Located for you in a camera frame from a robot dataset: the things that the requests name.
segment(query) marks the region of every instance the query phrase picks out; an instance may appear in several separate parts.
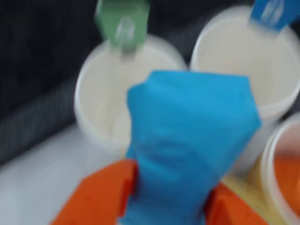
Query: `plastic cup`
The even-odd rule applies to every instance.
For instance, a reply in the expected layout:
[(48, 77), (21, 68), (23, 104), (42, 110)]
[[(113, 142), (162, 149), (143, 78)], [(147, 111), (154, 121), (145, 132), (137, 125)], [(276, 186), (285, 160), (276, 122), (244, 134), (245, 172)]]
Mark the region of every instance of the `plastic cup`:
[(300, 113), (292, 116), (276, 129), (268, 144), (249, 173), (250, 184), (263, 193), (274, 215), (287, 225), (300, 224), (300, 218), (293, 212), (281, 194), (274, 170), (276, 155), (300, 157)]
[(174, 47), (160, 38), (148, 36), (134, 54), (99, 45), (85, 61), (75, 90), (75, 116), (83, 133), (108, 151), (125, 153), (131, 135), (127, 90), (157, 69), (186, 69)]
[(293, 104), (300, 88), (300, 48), (294, 32), (277, 36), (249, 22), (250, 7), (234, 7), (215, 16), (201, 32), (190, 68), (246, 75), (263, 126), (233, 168), (245, 174), (265, 147), (277, 121)]

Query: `white surface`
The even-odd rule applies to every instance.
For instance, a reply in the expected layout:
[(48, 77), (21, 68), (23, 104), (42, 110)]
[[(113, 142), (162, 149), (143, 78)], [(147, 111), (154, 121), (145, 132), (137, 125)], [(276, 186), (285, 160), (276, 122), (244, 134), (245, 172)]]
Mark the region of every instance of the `white surface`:
[(276, 208), (288, 225), (300, 224), (300, 218), (293, 212), (281, 194), (277, 184), (274, 156), (282, 154), (300, 154), (300, 113), (285, 121), (270, 138), (263, 152), (260, 166), (260, 179), (267, 201)]
[(84, 176), (120, 159), (73, 126), (0, 168), (0, 225), (46, 225)]
[(130, 142), (131, 119), (127, 91), (153, 70), (184, 70), (186, 65), (166, 41), (148, 35), (135, 55), (98, 46), (85, 61), (75, 91), (75, 114), (80, 128), (95, 143), (124, 152)]
[(300, 46), (289, 27), (278, 36), (249, 24), (250, 7), (234, 7), (214, 17), (201, 32), (191, 69), (246, 75), (263, 120), (278, 119), (300, 88)]

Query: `gray fabric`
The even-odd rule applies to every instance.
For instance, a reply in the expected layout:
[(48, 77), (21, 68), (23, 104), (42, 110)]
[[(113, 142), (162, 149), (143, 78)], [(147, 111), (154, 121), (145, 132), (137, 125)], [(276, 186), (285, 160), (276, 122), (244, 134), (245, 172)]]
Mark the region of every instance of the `gray fabric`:
[(0, 165), (74, 122), (76, 77), (20, 108), (0, 124)]

